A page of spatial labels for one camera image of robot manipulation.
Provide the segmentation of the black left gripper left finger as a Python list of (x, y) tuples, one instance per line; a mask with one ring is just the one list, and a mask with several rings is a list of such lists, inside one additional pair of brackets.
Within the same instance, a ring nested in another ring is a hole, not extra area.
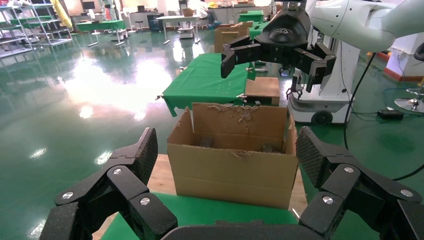
[(120, 213), (139, 239), (162, 239), (178, 220), (148, 188), (157, 157), (157, 133), (148, 127), (138, 142), (116, 149), (100, 170), (57, 195), (40, 238), (90, 240)]

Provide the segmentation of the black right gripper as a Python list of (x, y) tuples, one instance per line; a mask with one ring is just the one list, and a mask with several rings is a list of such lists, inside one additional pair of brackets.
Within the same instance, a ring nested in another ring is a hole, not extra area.
[(238, 37), (222, 45), (220, 76), (225, 79), (236, 65), (258, 60), (282, 65), (294, 65), (308, 75), (305, 90), (320, 85), (331, 75), (336, 55), (323, 43), (308, 48), (311, 20), (302, 8), (280, 10), (255, 37)]

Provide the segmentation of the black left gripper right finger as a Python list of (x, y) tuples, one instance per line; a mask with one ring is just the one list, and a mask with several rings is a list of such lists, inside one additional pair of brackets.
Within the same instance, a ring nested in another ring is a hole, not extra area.
[(318, 189), (299, 224), (319, 240), (332, 237), (347, 211), (382, 240), (423, 239), (423, 199), (415, 190), (366, 168), (347, 149), (321, 141), (307, 126), (299, 131), (296, 157)]

